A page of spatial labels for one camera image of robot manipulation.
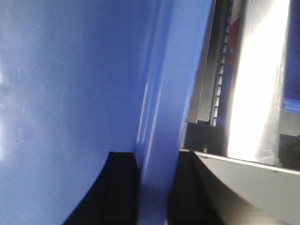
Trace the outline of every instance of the curved black piece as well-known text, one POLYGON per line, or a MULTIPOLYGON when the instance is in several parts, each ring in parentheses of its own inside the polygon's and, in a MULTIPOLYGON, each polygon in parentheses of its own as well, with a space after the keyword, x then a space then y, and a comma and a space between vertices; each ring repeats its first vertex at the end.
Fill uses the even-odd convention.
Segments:
POLYGON ((135 225, 137 190, 134 154, 110 152, 96 181, 64 225, 135 225))

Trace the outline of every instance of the metal edge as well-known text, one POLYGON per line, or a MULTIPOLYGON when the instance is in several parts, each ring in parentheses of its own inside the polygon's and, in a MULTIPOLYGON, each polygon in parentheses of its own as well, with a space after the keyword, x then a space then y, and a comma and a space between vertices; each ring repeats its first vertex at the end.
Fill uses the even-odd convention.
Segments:
MULTIPOLYGON (((180 151, 190 152, 193 150, 180 149, 180 151)), ((264 165, 264 164, 259 164, 259 163, 253 163, 253 162, 243 161, 243 160, 239 160, 239 159, 228 158, 228 157, 224 157, 224 156, 216 156, 216 155, 199 152, 199 151, 193 151, 193 152, 199 157, 199 159, 200 158, 212 158, 212 159, 216 159, 216 160, 222 160, 222 161, 227 161, 227 162, 231 162, 231 163, 237 163, 237 164, 254 166, 254 167, 258 167, 258 168, 262 168, 262 169, 272 170, 273 172, 276 172, 276 173, 280 172, 280 173, 289 173, 289 174, 293 174, 293 175, 300 175, 300 171, 296 171, 296 170, 285 169, 285 168, 275 167, 275 166, 271 166, 271 165, 264 165)))

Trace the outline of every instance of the blue surface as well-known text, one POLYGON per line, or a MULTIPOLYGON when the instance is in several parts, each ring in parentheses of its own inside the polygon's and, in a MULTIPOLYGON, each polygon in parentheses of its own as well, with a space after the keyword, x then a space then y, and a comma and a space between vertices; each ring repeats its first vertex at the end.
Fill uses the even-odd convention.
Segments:
POLYGON ((210 2, 0 2, 0 224, 61 224, 109 151, 164 223, 210 2))
POLYGON ((287 47, 285 98, 300 100, 300 1, 292 1, 292 16, 287 47))
POLYGON ((210 5, 210 0, 176 0, 160 6, 136 154, 142 164, 139 225, 165 224, 210 5))
POLYGON ((58 225, 133 151, 153 1, 0 1, 0 224, 58 225))

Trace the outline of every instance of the silver metal bar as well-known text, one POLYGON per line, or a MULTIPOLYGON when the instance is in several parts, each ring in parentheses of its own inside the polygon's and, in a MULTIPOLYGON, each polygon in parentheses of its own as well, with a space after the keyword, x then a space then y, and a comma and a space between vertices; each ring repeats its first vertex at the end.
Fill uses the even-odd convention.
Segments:
MULTIPOLYGON (((192 151, 192 150, 180 149, 180 151, 192 151)), ((297 171, 297 170, 284 169, 284 168, 281 168, 281 167, 275 167, 275 166, 271 166, 271 165, 253 163, 253 162, 249 162, 249 161, 243 161, 243 160, 228 158, 228 157, 224 157, 224 156, 217 156, 217 155, 212 155, 212 154, 209 154, 209 153, 204 153, 204 152, 199 152, 199 151, 193 151, 193 152, 199 158, 213 158, 213 159, 216 159, 216 160, 222 160, 222 161, 227 161, 227 162, 232 162, 232 163, 255 166, 255 167, 262 168, 262 169, 272 170, 274 172, 289 173, 289 174, 295 174, 295 175, 300 176, 300 171, 297 171)))
POLYGON ((203 80, 204 80, 204 73, 205 73, 205 64, 207 60, 208 48, 210 44, 210 34, 211 34, 211 27, 212 21, 214 16, 214 9, 215 9, 216 0, 213 0, 211 3, 210 8, 210 16, 207 21, 207 28, 205 33, 205 39, 202 47, 202 52, 199 60, 199 67, 196 74, 194 91, 190 103, 190 109, 187 116, 187 122, 197 123, 198 122, 198 114, 199 114, 199 106, 200 106, 200 98, 202 95, 202 88, 203 88, 203 80))
POLYGON ((243 10, 227 156, 275 165, 290 0, 245 0, 243 10))

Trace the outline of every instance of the blue wall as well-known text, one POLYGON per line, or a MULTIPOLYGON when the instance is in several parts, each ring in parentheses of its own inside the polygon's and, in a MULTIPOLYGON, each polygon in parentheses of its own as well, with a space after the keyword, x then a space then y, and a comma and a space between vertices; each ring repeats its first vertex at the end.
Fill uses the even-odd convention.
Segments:
POLYGON ((163 223, 209 7, 0 2, 2 224, 62 223, 109 151, 136 153, 139 224, 163 223))

